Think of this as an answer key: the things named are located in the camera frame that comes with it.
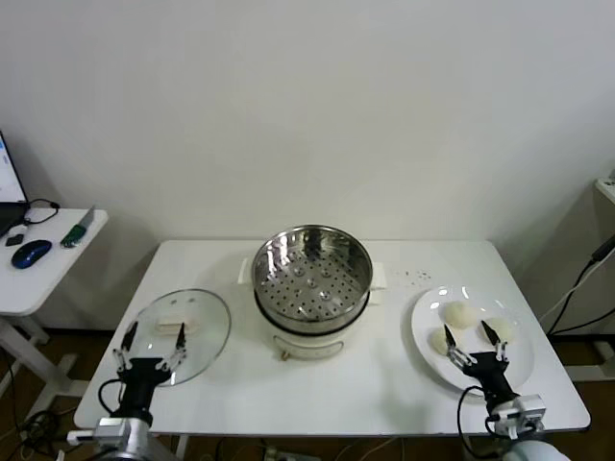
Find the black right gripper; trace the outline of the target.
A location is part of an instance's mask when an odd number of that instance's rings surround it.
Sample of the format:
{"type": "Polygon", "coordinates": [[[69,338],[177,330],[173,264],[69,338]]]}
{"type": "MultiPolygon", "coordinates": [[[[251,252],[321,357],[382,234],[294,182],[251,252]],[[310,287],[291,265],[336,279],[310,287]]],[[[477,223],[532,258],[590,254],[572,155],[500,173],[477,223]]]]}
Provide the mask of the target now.
{"type": "Polygon", "coordinates": [[[494,409],[508,401],[514,400],[517,394],[512,390],[504,372],[508,367],[507,342],[495,329],[481,320],[483,332],[493,346],[494,352],[476,352],[470,355],[462,351],[456,344],[452,331],[444,325],[446,356],[452,363],[469,377],[476,379],[482,388],[486,407],[494,409]]]}

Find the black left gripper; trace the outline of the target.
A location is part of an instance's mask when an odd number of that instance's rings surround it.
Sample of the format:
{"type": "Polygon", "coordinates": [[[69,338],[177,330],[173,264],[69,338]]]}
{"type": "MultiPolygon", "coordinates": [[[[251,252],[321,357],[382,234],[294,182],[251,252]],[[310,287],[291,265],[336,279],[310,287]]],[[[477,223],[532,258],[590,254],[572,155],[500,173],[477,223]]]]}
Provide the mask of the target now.
{"type": "Polygon", "coordinates": [[[125,331],[120,347],[114,349],[120,381],[125,385],[117,408],[119,418],[152,418],[150,405],[156,388],[170,378],[170,373],[181,365],[186,357],[185,323],[181,324],[175,349],[166,358],[133,358],[129,352],[135,339],[138,321],[133,321],[125,331]]]}

